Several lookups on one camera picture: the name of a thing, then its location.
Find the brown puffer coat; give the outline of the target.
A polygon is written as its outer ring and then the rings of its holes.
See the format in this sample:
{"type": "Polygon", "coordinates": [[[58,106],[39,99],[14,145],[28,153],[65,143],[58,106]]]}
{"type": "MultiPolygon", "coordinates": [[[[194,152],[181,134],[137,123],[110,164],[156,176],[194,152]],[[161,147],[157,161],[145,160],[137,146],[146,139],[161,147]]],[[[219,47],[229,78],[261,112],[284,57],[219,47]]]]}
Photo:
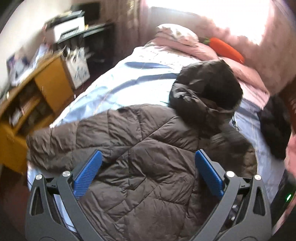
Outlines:
{"type": "Polygon", "coordinates": [[[237,176],[256,174],[252,144],[229,124],[242,95],[225,61],[202,61],[182,68],[168,106],[125,106],[34,132],[28,160],[55,177],[34,181],[26,238],[82,240],[57,179],[98,150],[102,165],[77,202],[103,240],[189,240],[218,203],[196,151],[237,176]]]}

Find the black garment on bed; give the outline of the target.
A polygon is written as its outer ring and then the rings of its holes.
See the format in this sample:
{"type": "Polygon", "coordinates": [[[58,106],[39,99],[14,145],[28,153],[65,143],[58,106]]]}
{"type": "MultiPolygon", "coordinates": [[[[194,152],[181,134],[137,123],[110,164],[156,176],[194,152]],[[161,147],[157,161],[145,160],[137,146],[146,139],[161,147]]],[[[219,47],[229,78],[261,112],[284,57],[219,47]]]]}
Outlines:
{"type": "Polygon", "coordinates": [[[257,116],[261,133],[271,154],[279,160],[284,160],[292,130],[290,114],[283,100],[278,95],[271,96],[257,116]]]}

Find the yellow wooden desk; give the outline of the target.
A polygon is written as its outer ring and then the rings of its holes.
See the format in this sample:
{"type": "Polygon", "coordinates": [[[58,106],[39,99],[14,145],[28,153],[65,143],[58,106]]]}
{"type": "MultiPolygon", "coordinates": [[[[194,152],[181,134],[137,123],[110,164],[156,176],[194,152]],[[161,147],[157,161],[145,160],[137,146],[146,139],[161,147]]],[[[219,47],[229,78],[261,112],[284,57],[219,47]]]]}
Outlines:
{"type": "Polygon", "coordinates": [[[27,135],[48,127],[73,99],[63,53],[56,52],[1,103],[1,164],[25,174],[27,135]]]}

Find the pink pillow right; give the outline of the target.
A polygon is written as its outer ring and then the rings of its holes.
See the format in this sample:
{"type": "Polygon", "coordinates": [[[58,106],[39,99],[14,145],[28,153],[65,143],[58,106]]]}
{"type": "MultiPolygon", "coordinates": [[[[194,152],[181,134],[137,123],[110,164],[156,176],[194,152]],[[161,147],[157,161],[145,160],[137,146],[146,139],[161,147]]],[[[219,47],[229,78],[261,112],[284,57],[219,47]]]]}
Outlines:
{"type": "Polygon", "coordinates": [[[270,94],[258,72],[229,58],[221,57],[220,59],[223,59],[231,67],[243,90],[243,98],[263,109],[269,100],[270,94]]]}

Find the pink pillow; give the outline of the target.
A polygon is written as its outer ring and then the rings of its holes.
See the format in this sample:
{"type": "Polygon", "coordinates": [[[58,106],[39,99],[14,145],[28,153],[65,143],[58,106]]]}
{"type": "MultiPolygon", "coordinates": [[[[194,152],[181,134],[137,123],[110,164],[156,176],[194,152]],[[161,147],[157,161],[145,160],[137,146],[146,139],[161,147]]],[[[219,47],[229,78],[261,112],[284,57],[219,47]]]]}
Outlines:
{"type": "Polygon", "coordinates": [[[156,37],[151,40],[151,42],[156,44],[157,46],[167,46],[171,49],[175,49],[183,53],[192,55],[200,60],[209,61],[219,59],[218,55],[211,47],[202,43],[197,43],[196,47],[192,47],[161,37],[156,37]]]}
{"type": "Polygon", "coordinates": [[[269,100],[270,94],[258,72],[229,58],[221,57],[220,59],[223,59],[231,67],[243,90],[243,98],[263,109],[269,100]]]}

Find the white floral bag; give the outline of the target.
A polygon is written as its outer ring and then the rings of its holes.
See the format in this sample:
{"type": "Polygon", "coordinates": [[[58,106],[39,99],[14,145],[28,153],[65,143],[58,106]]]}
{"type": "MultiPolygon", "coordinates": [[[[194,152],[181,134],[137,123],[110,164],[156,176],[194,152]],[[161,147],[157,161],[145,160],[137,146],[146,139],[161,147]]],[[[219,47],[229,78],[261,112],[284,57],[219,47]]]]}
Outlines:
{"type": "Polygon", "coordinates": [[[70,50],[67,46],[63,50],[66,67],[70,74],[70,85],[76,90],[90,78],[85,51],[83,47],[70,50]]]}

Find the blue pink bed sheet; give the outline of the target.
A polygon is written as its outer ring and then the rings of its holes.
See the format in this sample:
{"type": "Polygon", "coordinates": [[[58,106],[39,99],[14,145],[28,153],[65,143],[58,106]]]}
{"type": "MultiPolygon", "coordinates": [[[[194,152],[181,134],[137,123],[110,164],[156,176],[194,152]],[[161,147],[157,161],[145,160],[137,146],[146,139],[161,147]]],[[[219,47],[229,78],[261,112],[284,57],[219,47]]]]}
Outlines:
{"type": "MultiPolygon", "coordinates": [[[[119,61],[78,95],[50,127],[123,106],[145,103],[167,106],[171,86],[180,70],[196,62],[199,62],[197,58],[168,47],[137,47],[130,56],[119,61]]],[[[273,201],[285,165],[271,154],[260,131],[257,114],[267,104],[269,97],[242,81],[240,85],[243,100],[234,119],[240,133],[255,149],[257,172],[262,176],[269,201],[273,201]]]]}

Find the pink pillow left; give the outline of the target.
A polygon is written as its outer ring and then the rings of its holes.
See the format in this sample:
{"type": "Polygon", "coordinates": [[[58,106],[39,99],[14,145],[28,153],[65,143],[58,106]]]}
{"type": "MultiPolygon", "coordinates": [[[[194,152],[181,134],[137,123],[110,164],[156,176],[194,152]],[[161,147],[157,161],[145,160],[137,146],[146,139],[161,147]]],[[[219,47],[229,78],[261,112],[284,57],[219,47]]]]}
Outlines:
{"type": "Polygon", "coordinates": [[[171,49],[175,49],[183,53],[192,55],[200,60],[209,61],[219,59],[218,55],[211,47],[202,43],[197,43],[196,47],[192,47],[161,37],[156,37],[151,40],[151,42],[156,44],[157,46],[167,46],[171,49]]]}

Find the orange carrot plush pillow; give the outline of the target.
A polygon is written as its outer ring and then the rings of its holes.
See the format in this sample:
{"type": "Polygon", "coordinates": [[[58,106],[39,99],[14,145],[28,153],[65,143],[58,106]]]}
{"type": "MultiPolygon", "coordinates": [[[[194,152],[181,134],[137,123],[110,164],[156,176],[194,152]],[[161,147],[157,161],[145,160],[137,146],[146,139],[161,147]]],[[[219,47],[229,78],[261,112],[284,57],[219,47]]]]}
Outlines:
{"type": "Polygon", "coordinates": [[[234,49],[221,39],[215,37],[212,37],[210,39],[205,38],[204,40],[202,40],[202,43],[212,48],[219,56],[232,59],[241,64],[244,64],[245,62],[244,57],[236,49],[234,49]]]}

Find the pink floral curtain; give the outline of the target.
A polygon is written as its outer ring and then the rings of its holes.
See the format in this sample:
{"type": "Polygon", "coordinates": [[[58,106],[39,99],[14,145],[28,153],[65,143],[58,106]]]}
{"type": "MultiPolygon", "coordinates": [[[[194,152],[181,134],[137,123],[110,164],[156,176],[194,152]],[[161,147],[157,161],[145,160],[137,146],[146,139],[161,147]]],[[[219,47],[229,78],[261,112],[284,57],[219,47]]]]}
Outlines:
{"type": "Polygon", "coordinates": [[[116,24],[118,59],[147,43],[160,24],[189,28],[236,49],[267,89],[295,80],[295,12],[290,1],[102,1],[101,18],[116,24]]]}

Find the black shelf stand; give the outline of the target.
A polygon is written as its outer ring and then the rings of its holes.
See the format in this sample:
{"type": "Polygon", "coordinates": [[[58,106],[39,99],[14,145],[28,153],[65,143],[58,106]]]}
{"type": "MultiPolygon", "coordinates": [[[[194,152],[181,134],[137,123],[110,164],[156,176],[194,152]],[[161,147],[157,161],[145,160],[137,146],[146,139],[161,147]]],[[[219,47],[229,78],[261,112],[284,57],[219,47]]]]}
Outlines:
{"type": "Polygon", "coordinates": [[[76,48],[84,48],[90,79],[97,79],[113,67],[115,23],[102,23],[81,32],[70,32],[53,44],[54,50],[76,48]]]}

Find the white printer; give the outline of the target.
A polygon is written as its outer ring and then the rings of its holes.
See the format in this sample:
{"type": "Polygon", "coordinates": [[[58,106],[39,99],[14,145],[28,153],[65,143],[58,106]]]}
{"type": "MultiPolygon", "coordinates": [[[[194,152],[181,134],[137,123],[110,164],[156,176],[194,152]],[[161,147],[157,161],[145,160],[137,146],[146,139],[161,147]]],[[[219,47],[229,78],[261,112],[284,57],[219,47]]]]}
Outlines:
{"type": "Polygon", "coordinates": [[[53,44],[60,39],[68,37],[71,33],[79,33],[85,30],[85,11],[68,11],[55,16],[44,23],[43,33],[45,41],[53,44]]]}

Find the white floral pillow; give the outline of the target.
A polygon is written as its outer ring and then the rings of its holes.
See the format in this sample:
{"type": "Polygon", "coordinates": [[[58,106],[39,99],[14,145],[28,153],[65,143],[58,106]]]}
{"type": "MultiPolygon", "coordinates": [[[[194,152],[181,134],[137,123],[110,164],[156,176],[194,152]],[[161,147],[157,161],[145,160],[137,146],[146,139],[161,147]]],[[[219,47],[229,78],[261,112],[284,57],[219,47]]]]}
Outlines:
{"type": "Polygon", "coordinates": [[[193,31],[176,24],[159,25],[156,27],[155,37],[165,38],[191,47],[196,47],[199,43],[199,38],[193,31]]]}

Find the black monitor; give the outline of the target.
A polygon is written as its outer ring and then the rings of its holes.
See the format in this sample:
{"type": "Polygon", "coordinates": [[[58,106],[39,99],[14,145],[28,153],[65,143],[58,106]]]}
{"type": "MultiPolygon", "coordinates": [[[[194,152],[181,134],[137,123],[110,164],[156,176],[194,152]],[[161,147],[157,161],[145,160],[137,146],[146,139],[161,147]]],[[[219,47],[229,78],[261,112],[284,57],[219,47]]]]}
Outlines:
{"type": "Polygon", "coordinates": [[[85,23],[91,24],[99,20],[100,18],[101,3],[97,1],[97,2],[73,4],[71,6],[71,10],[83,11],[85,23]]]}

